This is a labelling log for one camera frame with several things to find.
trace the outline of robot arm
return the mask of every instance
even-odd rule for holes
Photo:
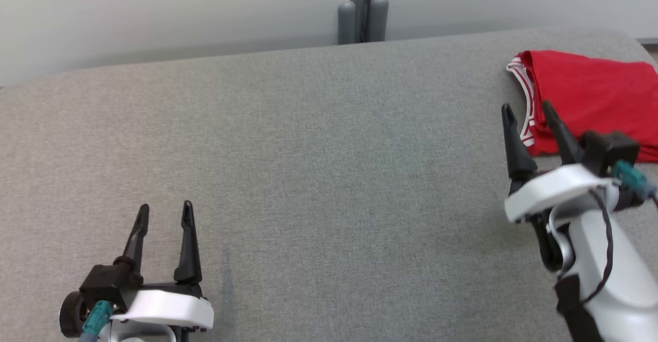
[[[96,265],[64,300],[59,314],[64,336],[82,340],[138,342],[143,335],[185,342],[190,332],[212,329],[214,311],[204,297],[194,213],[185,201],[183,242],[173,283],[144,284],[139,274],[149,206],[139,209],[124,253],[112,265]]]
[[[625,164],[632,168],[639,146],[621,133],[589,132],[583,148],[552,106],[543,108],[562,166],[540,175],[516,134],[514,115],[503,106],[512,179],[507,218],[533,225],[543,264],[557,275],[557,311],[575,342],[658,340],[658,283],[611,214],[655,196],[613,173]]]

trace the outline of white wall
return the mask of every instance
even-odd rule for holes
[[[0,86],[87,66],[338,41],[347,0],[0,0]]]
[[[658,38],[658,0],[389,0],[386,40],[578,24]]]

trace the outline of gray tabletop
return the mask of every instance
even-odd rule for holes
[[[505,65],[525,49],[651,61],[618,33],[552,28],[3,89],[3,339],[65,340],[61,301],[121,253],[144,202],[142,274],[171,280],[189,199],[216,313],[192,340],[568,340],[533,230],[503,213],[500,107],[524,108]],[[654,208],[620,222],[658,270]]]

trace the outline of teal connector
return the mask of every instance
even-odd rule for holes
[[[651,184],[643,173],[626,161],[620,160],[615,163],[613,176],[631,188],[642,201],[646,201],[656,194],[656,185]]]
[[[80,335],[80,342],[94,341],[98,339],[103,327],[110,322],[110,316],[114,310],[112,304],[105,300],[96,302],[96,306],[92,312],[87,316],[87,321],[82,325],[82,335]]]

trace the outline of folded red shirt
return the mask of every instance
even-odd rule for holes
[[[619,130],[639,142],[639,161],[658,162],[658,73],[649,63],[543,50],[519,53],[507,70],[526,95],[521,140],[531,155],[557,152],[541,110],[549,100],[577,138]]]

